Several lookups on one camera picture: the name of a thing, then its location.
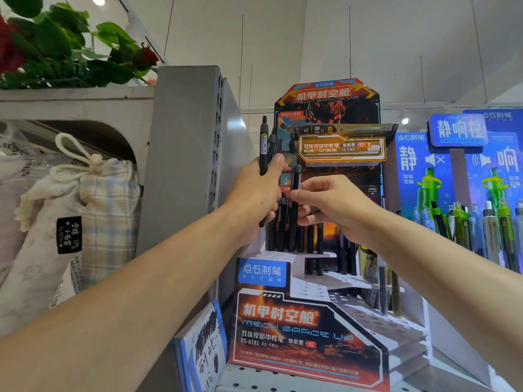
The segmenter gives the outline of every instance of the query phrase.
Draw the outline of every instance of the black fabric label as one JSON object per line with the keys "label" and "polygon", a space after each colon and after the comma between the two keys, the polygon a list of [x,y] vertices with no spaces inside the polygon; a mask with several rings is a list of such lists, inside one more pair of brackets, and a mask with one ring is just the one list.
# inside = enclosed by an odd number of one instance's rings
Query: black fabric label
{"label": "black fabric label", "polygon": [[56,219],[56,248],[59,255],[82,251],[82,217]]}

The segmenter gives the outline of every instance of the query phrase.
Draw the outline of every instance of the hand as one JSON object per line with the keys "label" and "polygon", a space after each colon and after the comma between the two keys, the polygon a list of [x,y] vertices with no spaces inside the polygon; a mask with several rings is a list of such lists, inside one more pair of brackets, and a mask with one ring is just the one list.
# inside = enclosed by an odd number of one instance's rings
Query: hand
{"label": "hand", "polygon": [[247,240],[258,234],[260,220],[266,218],[270,222],[276,217],[281,198],[280,176],[282,171],[288,169],[284,156],[276,154],[264,176],[260,176],[258,158],[239,171],[224,205],[230,206],[231,211],[241,219],[250,237]]}
{"label": "hand", "polygon": [[368,246],[365,225],[383,210],[342,174],[305,180],[293,190],[291,200],[304,205],[298,211],[298,224],[336,223],[347,239]]}

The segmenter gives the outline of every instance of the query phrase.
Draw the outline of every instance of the robot illustration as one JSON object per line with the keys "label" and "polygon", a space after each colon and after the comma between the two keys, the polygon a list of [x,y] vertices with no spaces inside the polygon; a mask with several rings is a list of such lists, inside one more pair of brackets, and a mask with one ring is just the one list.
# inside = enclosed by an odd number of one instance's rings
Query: robot illustration
{"label": "robot illustration", "polygon": [[345,106],[341,100],[311,102],[305,110],[307,122],[318,124],[337,124],[344,115]]}

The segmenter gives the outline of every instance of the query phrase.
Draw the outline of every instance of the speaker icon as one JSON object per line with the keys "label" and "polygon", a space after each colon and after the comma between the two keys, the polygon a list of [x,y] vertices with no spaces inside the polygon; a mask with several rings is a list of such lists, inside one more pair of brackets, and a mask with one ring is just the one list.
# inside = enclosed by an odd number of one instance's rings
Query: speaker icon
{"label": "speaker icon", "polygon": [[485,166],[491,163],[490,157],[485,157],[483,154],[473,154],[472,164],[474,166]]}
{"label": "speaker icon", "polygon": [[436,166],[436,157],[434,154],[429,155],[428,157],[425,157],[425,162],[428,164],[432,164]]}

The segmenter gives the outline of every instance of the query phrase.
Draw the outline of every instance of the right arm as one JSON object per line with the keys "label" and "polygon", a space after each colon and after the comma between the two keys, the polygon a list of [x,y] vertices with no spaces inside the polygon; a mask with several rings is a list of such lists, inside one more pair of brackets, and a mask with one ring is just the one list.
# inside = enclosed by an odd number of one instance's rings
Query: right arm
{"label": "right arm", "polygon": [[514,388],[523,385],[523,275],[372,202],[345,176],[291,192],[298,223],[336,223],[418,291]]}

